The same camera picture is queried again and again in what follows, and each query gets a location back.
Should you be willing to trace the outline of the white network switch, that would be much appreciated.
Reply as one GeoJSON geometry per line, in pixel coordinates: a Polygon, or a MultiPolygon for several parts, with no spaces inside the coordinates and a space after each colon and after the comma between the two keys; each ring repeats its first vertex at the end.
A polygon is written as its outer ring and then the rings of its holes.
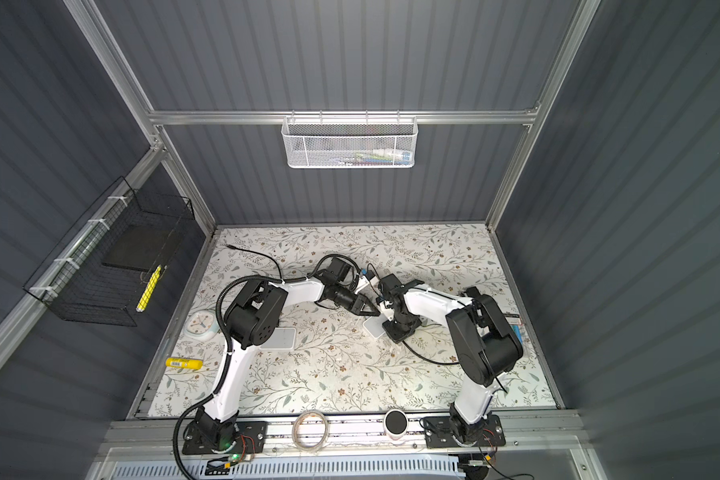
{"type": "Polygon", "coordinates": [[[368,318],[364,321],[363,328],[371,338],[373,338],[374,340],[378,340],[387,335],[384,329],[384,324],[387,321],[388,319],[385,316],[368,318]]]}
{"type": "Polygon", "coordinates": [[[292,327],[276,328],[270,338],[261,345],[264,351],[292,351],[295,348],[296,329],[292,327]]]}

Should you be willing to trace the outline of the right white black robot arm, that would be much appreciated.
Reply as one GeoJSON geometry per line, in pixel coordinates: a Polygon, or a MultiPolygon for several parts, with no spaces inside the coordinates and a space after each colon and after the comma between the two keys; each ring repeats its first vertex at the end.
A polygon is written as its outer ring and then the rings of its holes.
{"type": "Polygon", "coordinates": [[[379,287],[382,303],[392,309],[382,328],[393,342],[404,344],[424,319],[448,330],[463,371],[461,390],[449,406],[449,433],[459,445],[477,444],[488,430],[491,386],[524,355],[517,333],[493,297],[475,287],[456,297],[420,280],[403,284],[393,274],[379,287]]]}

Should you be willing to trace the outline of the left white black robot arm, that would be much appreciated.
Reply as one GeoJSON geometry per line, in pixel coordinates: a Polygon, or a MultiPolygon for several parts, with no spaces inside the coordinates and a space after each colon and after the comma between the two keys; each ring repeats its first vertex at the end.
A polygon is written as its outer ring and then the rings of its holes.
{"type": "Polygon", "coordinates": [[[279,326],[283,309],[329,300],[355,316],[376,317],[380,311],[362,293],[364,279],[363,269],[354,260],[342,254],[328,254],[303,277],[247,275],[225,286],[213,308],[214,320],[225,341],[221,366],[211,392],[180,415],[173,448],[179,449],[180,427],[193,414],[183,434],[190,455],[195,453],[195,443],[203,453],[250,453],[254,442],[236,425],[239,400],[248,369],[260,347],[279,326]]]}

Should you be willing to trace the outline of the pack of coloured markers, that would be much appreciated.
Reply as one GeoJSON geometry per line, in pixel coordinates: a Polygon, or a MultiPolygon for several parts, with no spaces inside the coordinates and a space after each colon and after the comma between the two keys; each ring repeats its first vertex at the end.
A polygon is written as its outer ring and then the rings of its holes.
{"type": "Polygon", "coordinates": [[[509,323],[520,343],[523,343],[522,319],[517,313],[505,313],[505,319],[509,323]]]}

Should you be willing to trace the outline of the clear tape roll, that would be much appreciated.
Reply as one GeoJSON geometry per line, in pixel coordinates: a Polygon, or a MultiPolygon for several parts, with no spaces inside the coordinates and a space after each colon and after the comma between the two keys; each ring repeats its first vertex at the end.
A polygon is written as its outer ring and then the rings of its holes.
{"type": "Polygon", "coordinates": [[[294,446],[304,452],[321,450],[330,435],[330,422],[319,411],[306,411],[292,424],[291,439],[294,446]]]}

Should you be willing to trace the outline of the small yellow block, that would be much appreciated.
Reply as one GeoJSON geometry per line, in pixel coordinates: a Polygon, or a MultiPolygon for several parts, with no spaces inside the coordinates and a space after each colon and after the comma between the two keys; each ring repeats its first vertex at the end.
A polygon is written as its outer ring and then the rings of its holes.
{"type": "Polygon", "coordinates": [[[200,370],[203,368],[203,361],[187,358],[168,358],[165,366],[176,369],[200,370]]]}

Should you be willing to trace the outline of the yellow green marker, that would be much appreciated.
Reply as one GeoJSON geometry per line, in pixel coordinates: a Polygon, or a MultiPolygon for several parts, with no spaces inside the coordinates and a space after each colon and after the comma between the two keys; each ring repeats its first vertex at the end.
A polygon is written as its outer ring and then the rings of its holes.
{"type": "Polygon", "coordinates": [[[149,280],[147,281],[147,284],[136,304],[136,312],[142,313],[144,312],[151,300],[151,297],[156,289],[156,286],[162,276],[163,273],[163,266],[158,265],[155,270],[152,272],[149,280]]]}

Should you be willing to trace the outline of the black foam pad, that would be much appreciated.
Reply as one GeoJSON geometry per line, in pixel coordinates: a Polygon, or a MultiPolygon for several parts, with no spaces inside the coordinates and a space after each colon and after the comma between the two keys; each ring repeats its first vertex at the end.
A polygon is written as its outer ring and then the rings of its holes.
{"type": "Polygon", "coordinates": [[[179,232],[149,226],[130,225],[104,255],[107,267],[151,272],[167,265],[182,241],[179,232]]]}

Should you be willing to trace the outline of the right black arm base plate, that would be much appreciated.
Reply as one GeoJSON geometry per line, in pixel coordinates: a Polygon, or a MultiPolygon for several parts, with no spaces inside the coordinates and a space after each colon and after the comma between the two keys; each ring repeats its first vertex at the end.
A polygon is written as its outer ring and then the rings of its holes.
{"type": "Polygon", "coordinates": [[[491,413],[475,424],[466,424],[458,416],[429,416],[419,420],[430,449],[480,447],[495,449],[506,445],[500,418],[491,413]]]}

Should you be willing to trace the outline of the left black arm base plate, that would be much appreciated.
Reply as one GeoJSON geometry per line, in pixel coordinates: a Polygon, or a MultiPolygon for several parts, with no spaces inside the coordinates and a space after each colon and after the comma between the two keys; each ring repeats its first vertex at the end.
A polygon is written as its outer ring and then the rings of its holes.
{"type": "Polygon", "coordinates": [[[192,420],[179,439],[184,456],[228,455],[236,461],[263,452],[268,424],[263,421],[203,425],[192,420]]]}

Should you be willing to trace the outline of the aluminium front rail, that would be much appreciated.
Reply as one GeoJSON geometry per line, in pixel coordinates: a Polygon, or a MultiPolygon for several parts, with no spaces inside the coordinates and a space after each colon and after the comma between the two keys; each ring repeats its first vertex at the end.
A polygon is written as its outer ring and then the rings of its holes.
{"type": "MultiPolygon", "coordinates": [[[[330,435],[325,446],[317,455],[370,453],[418,453],[426,449],[424,431],[419,419],[426,412],[408,415],[407,433],[399,441],[390,440],[384,431],[384,415],[376,414],[327,414],[330,435]]],[[[499,448],[501,453],[528,450],[573,450],[589,448],[590,438],[584,429],[582,419],[575,410],[499,410],[506,445],[499,448]]],[[[295,415],[244,416],[238,422],[263,421],[268,424],[263,452],[264,458],[286,456],[307,456],[309,453],[297,449],[291,439],[291,428],[295,415]]],[[[96,458],[100,461],[109,457],[125,459],[172,458],[172,435],[174,419],[129,420],[113,422],[96,458]]]]}

